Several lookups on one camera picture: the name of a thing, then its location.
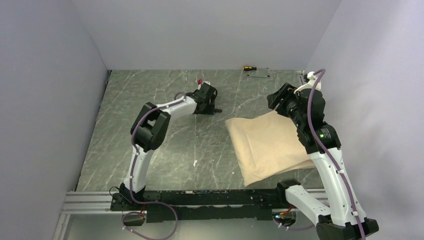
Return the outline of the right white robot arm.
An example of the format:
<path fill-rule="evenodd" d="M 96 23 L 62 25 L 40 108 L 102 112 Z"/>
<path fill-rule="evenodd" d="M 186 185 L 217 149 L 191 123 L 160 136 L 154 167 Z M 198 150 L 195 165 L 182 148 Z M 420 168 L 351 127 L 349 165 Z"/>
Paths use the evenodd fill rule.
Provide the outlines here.
<path fill-rule="evenodd" d="M 298 140 L 319 173 L 328 204 L 313 197 L 294 179 L 277 184 L 275 200 L 282 208 L 292 206 L 301 211 L 321 240 L 364 240 L 378 232 L 379 226 L 359 203 L 337 131 L 324 120 L 326 102 L 321 79 L 325 72 L 311 71 L 305 84 L 295 87 L 286 83 L 266 99 L 271 110 L 295 125 Z"/>

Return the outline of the beige cloth wrap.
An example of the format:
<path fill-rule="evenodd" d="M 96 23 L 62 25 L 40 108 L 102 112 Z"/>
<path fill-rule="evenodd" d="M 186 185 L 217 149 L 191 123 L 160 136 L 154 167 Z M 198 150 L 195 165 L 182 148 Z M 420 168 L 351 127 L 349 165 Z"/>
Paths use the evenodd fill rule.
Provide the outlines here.
<path fill-rule="evenodd" d="M 288 118 L 270 111 L 256 118 L 225 121 L 244 186 L 297 169 L 315 167 Z"/>

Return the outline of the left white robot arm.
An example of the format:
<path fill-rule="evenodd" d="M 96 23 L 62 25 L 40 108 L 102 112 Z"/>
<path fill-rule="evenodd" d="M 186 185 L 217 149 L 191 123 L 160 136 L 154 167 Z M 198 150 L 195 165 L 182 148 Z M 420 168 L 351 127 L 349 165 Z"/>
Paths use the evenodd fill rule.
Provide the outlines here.
<path fill-rule="evenodd" d="M 143 105 L 130 129 L 132 160 L 119 186 L 119 194 L 129 209 L 137 210 L 144 203 L 150 162 L 164 142 L 170 123 L 184 116 L 220 113 L 221 109 L 215 107 L 217 96 L 218 90 L 206 81 L 198 83 L 193 92 L 178 92 L 170 102 Z"/>

